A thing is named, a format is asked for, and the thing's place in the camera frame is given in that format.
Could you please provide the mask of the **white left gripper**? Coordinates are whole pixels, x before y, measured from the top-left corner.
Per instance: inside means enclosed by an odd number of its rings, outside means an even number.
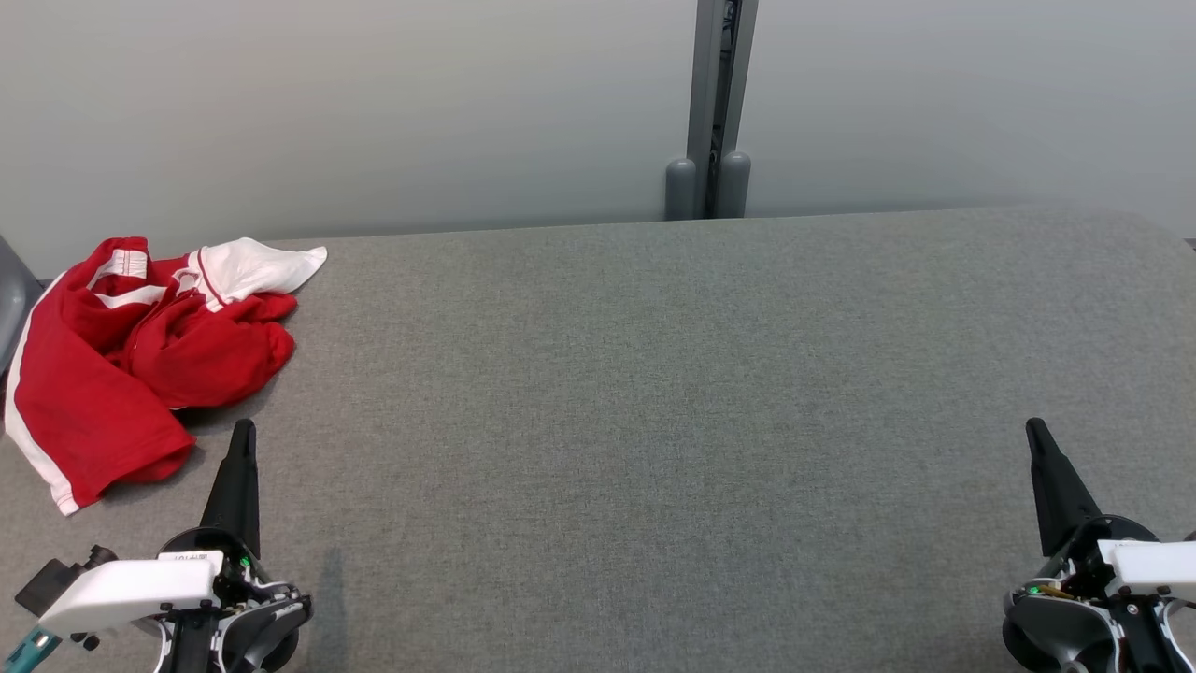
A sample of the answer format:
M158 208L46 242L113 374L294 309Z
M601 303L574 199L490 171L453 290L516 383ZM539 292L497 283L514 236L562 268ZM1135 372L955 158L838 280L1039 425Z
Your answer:
M256 426L234 423L200 525L150 559L93 547L57 565L39 628L62 640L141 625L161 640L158 672L277 672L315 613L312 596L269 579L261 557Z

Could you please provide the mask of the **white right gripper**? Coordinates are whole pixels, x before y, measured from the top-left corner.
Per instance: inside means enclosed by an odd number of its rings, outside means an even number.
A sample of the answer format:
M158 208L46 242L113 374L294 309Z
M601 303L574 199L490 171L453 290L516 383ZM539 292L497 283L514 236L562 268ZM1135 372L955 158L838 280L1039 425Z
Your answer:
M1030 672L1191 672L1172 626L1195 601L1191 540L1102 516L1046 422L1025 422L1042 553L1003 598L1005 651Z

